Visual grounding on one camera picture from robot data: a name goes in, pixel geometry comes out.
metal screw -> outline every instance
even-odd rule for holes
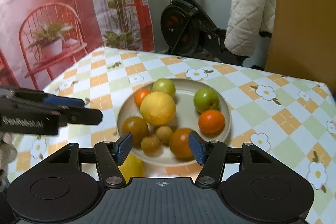
[[[213,177],[204,176],[204,177],[200,177],[198,179],[198,182],[203,185],[210,185],[215,182],[215,179]]]
[[[117,185],[123,182],[123,179],[121,177],[108,177],[106,179],[106,182],[111,185]]]

fruit bowl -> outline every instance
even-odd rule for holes
[[[171,80],[174,82],[176,87],[176,94],[173,98],[176,104],[176,115],[167,125],[170,126],[173,131],[175,131],[177,128],[192,128],[206,141],[218,140],[221,142],[225,142],[228,138],[231,128],[231,113],[227,102],[220,95],[220,93],[217,92],[219,97],[219,111],[225,117],[225,127],[215,137],[209,137],[202,134],[198,127],[198,118],[200,113],[197,112],[193,103],[195,93],[200,89],[209,88],[209,86],[202,82],[197,82],[189,79]],[[152,85],[153,83],[148,83],[142,88],[152,90]],[[122,125],[124,121],[131,116],[142,117],[139,108],[135,104],[134,93],[126,99],[126,101],[120,108],[117,117],[117,131],[119,135],[122,134]],[[155,133],[156,127],[149,124],[148,128],[150,134]],[[131,152],[144,162],[165,167],[190,165],[196,162],[195,160],[178,160],[167,146],[162,146],[162,149],[157,155],[148,156],[140,148],[132,148]]]

small orange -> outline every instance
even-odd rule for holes
[[[191,131],[190,128],[179,128],[170,137],[170,151],[180,160],[191,160],[194,157],[188,143]]]
[[[135,94],[134,94],[134,101],[135,104],[137,105],[137,107],[140,107],[143,99],[149,94],[151,93],[149,90],[147,89],[140,89],[138,90]]]
[[[219,133],[224,126],[224,115],[218,110],[206,110],[198,118],[198,127],[205,134]]]

lemon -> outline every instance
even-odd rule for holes
[[[143,162],[133,154],[127,156],[124,164],[119,166],[119,170],[123,174],[126,182],[128,182],[131,177],[143,178],[145,174]]]
[[[162,126],[175,116],[176,105],[168,94],[152,92],[142,101],[140,112],[146,122],[153,126]]]

checkered tablecloth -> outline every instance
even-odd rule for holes
[[[57,137],[16,136],[12,181],[69,142],[92,147],[116,140],[116,117],[135,90],[159,78],[191,78],[216,89],[229,103],[230,144],[253,142],[313,186],[310,224],[336,222],[336,106],[326,85],[244,67],[149,52],[99,48],[57,77],[46,92],[90,99],[104,119],[98,126],[69,125]],[[83,170],[97,179],[94,165]],[[197,165],[146,170],[196,177]]]

